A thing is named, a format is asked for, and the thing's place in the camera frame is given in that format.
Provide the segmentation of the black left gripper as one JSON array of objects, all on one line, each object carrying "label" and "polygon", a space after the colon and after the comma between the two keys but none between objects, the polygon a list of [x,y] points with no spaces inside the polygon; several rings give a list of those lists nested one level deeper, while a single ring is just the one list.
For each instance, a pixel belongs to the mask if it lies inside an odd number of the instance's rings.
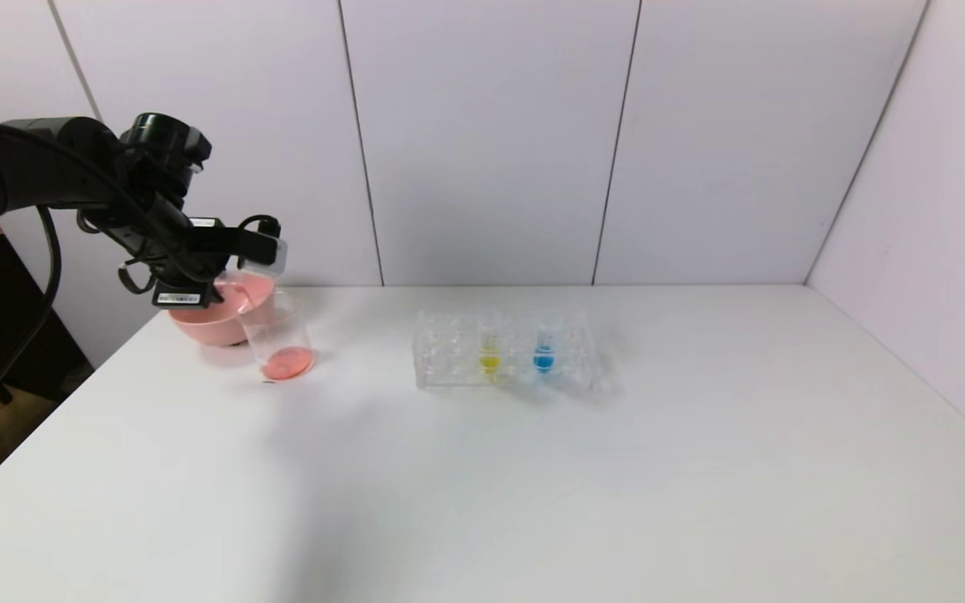
[{"label": "black left gripper", "polygon": [[198,255],[181,260],[183,267],[173,260],[151,265],[156,283],[151,302],[154,306],[168,308],[207,308],[222,304],[215,280],[225,271],[228,255]]}]

